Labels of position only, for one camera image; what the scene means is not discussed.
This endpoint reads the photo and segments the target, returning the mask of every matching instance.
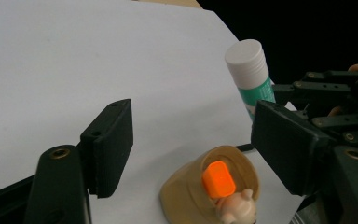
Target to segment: white paper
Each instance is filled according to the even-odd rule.
[[[104,107],[130,98],[134,145],[115,194],[90,196],[93,223],[167,223],[158,193],[214,147],[250,142],[224,54],[236,37],[211,11],[132,1],[0,0],[0,189],[39,156],[76,145]],[[290,195],[257,152],[257,223],[286,224]]]

